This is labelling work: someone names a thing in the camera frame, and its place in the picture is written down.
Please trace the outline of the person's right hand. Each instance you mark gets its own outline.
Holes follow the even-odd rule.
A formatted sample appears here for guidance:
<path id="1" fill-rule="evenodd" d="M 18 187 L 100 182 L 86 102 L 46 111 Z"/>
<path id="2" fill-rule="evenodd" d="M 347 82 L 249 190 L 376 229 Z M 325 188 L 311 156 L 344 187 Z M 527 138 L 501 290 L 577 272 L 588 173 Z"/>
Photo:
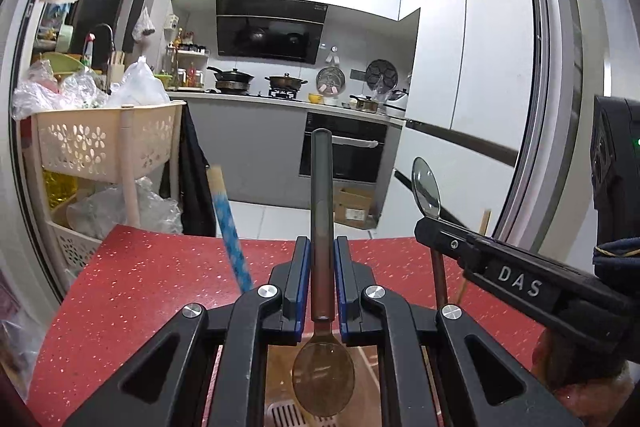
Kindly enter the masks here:
<path id="1" fill-rule="evenodd" d="M 594 379 L 553 390 L 548 383 L 547 369 L 551 353 L 551 333 L 545 329 L 538 338 L 532 355 L 532 373 L 567 410 L 585 426 L 608 426 L 622 409 L 634 390 L 627 369 L 615 378 Z"/>

